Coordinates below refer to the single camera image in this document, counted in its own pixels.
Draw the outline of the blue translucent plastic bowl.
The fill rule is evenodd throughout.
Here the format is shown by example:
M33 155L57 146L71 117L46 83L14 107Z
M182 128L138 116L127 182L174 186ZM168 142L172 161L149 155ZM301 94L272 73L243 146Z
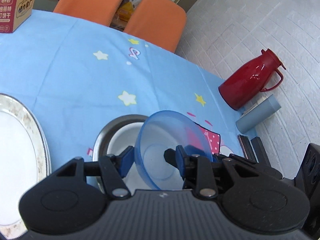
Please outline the blue translucent plastic bowl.
M175 111L160 111L148 117L135 143L135 163L139 175L153 190L180 190L183 178L178 169L185 154L198 154L210 161L213 155L200 127L185 115Z

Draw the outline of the white ceramic bowl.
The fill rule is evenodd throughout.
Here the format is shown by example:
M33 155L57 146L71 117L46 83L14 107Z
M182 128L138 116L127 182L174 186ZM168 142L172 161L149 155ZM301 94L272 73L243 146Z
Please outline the white ceramic bowl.
M161 187L163 153L165 147L161 142L160 129L155 125L142 122L127 124L116 131L107 147L107 154L120 155L127 147L132 146L138 151L129 154L129 162L125 163L126 176L124 183L134 193L137 189L156 189Z

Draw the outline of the stainless steel bowl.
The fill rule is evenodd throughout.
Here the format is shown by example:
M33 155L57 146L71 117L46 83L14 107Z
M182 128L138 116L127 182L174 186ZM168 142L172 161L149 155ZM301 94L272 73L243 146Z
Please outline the stainless steel bowl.
M147 116L129 114L120 116L109 122L99 133L93 148L93 161L104 155L119 155L128 146L134 146L140 128ZM132 194L136 190L149 190L150 187L139 175L136 165L133 164L127 176L123 179Z

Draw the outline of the black remote on table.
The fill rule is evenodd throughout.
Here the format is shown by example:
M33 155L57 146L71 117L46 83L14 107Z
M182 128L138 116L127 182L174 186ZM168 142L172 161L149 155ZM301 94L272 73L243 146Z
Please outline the black remote on table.
M255 151L255 155L257 156L258 162L271 167L269 158L260 137L253 138L251 140L251 144L253 146L253 150Z

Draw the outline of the black phone on table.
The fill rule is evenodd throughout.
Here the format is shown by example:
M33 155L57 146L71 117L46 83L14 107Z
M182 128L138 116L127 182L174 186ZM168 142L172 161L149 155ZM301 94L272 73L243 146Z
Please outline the black phone on table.
M247 136L239 134L237 136L239 144L241 146L241 149L244 153L244 156L246 159L257 162L257 158L255 156L255 153L253 151L253 147L251 145L251 142Z

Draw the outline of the grey cylindrical bottle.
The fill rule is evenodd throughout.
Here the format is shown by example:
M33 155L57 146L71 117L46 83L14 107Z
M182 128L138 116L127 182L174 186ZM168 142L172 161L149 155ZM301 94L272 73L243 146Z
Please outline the grey cylindrical bottle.
M279 109L281 109L281 105L272 94L261 103L252 107L246 114L242 115L236 122L236 127L240 133L244 134L272 116Z

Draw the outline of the white gold-rimmed plate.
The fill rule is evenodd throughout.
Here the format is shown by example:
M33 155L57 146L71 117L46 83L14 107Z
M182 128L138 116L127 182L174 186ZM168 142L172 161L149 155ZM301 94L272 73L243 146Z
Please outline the white gold-rimmed plate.
M51 173L44 132L33 113L16 98L1 94L1 234L16 239L26 232L20 198Z

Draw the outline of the blue cartoon pig tablecloth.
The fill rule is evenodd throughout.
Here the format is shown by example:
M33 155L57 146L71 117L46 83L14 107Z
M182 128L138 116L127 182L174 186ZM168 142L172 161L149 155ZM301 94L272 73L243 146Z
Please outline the blue cartoon pig tablecloth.
M52 168L89 149L102 128L127 114L186 115L219 134L212 152L242 155L221 78L149 42L86 20L33 11L1 34L1 92L26 105L49 145Z

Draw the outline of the red thermos jug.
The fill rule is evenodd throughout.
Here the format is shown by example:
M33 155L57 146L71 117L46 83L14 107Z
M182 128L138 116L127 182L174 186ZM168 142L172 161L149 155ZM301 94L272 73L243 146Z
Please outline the red thermos jug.
M272 91L283 82L279 67L284 65L272 50L261 50L261 55L246 62L219 86L220 95L229 107L239 110L258 93ZM280 80L273 87L266 88L274 73Z

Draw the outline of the right orange chair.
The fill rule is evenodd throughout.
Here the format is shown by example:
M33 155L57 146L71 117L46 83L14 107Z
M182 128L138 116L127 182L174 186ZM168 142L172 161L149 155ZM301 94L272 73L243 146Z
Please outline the right orange chair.
M186 22L185 10L171 0L142 0L124 32L174 53Z

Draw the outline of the orange chair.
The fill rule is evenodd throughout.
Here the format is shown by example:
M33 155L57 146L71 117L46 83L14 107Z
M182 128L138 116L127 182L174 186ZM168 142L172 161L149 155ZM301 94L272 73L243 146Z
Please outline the orange chair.
M122 0L59 0L53 12L110 26Z
M174 53L186 22L185 10L171 0L142 0L124 32Z

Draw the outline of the left orange chair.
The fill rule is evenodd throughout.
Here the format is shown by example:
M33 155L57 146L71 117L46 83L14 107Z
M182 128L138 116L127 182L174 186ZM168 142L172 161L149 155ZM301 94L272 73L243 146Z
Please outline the left orange chair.
M53 12L110 26L122 0L59 0Z

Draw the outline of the red cracker box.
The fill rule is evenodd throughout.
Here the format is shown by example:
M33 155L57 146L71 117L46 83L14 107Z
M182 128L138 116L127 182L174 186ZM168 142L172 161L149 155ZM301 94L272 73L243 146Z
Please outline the red cracker box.
M1 0L0 32L13 33L30 15L35 0Z

